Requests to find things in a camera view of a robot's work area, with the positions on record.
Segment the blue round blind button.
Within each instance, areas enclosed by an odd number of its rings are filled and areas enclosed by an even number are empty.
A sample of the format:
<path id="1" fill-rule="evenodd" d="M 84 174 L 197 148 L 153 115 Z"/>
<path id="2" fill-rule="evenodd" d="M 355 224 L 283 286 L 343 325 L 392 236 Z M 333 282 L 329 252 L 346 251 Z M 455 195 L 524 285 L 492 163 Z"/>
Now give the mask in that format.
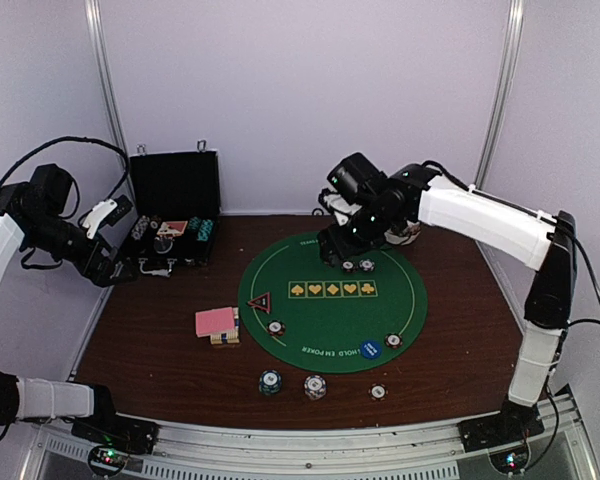
<path id="1" fill-rule="evenodd" d="M 375 360 L 381 357 L 383 348 L 380 343 L 375 340 L 365 340 L 360 344 L 360 354 L 368 360 Z"/>

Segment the red black triangular button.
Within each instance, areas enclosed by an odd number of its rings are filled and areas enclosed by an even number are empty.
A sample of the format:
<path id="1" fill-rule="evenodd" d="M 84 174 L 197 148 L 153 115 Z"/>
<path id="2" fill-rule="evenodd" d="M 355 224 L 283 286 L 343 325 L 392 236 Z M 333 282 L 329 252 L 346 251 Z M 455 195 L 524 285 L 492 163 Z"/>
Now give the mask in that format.
<path id="1" fill-rule="evenodd" d="M 271 293 L 267 291 L 261 295 L 258 295 L 248 300 L 247 306 L 254 310 L 270 314 L 272 310 Z"/>

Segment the brown red chip stack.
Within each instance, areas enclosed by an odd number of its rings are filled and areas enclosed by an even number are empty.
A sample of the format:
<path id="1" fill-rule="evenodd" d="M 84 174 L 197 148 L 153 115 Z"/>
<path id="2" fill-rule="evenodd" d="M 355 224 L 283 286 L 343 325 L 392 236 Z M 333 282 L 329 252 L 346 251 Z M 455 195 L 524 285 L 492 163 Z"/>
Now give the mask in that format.
<path id="1" fill-rule="evenodd" d="M 373 400 L 380 401 L 386 398 L 387 396 L 387 388 L 383 384 L 373 384 L 369 388 L 369 395 Z"/>

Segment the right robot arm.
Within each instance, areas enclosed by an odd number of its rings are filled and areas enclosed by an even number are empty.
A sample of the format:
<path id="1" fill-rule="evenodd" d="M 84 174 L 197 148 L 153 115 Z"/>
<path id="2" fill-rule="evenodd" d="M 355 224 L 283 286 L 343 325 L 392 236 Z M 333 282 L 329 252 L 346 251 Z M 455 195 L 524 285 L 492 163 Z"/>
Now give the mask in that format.
<path id="1" fill-rule="evenodd" d="M 492 423 L 499 440 L 515 440 L 531 424 L 529 409 L 557 366 L 568 329 L 577 276 L 574 218 L 494 197 L 433 160 L 388 175 L 356 152 L 341 160 L 326 182 L 320 201 L 335 220 L 318 242 L 320 257 L 330 266 L 378 249 L 390 232 L 419 223 L 473 240 L 528 270 L 531 284 L 506 394 L 509 406 Z"/>

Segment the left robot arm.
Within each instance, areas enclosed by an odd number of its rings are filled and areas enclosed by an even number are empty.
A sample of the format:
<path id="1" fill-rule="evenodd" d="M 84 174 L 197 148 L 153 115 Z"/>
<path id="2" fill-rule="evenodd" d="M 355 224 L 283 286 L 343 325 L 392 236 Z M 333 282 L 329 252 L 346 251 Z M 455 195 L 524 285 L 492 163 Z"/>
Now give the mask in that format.
<path id="1" fill-rule="evenodd" d="M 132 260 L 102 235 L 132 209 L 124 194 L 92 207 L 75 224 L 64 216 L 73 177 L 56 164 L 35 169 L 30 180 L 0 186 L 0 300 L 14 286 L 9 274 L 18 255 L 47 253 L 53 267 L 72 265 L 86 280 L 108 288 L 133 281 L 138 270 Z M 0 426 L 17 421 L 56 418 L 84 419 L 86 429 L 103 444 L 117 442 L 124 424 L 103 386 L 71 381 L 27 378 L 0 370 Z"/>

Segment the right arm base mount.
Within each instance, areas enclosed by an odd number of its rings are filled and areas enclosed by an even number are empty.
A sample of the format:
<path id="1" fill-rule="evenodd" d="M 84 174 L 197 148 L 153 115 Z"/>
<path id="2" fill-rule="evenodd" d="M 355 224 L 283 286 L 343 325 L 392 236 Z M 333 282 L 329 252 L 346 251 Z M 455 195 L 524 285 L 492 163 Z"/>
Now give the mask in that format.
<path id="1" fill-rule="evenodd" d="M 461 421 L 458 430 L 464 451 L 469 453 L 522 442 L 529 436 L 542 434 L 545 427 L 536 414 L 525 417 L 499 412 Z"/>

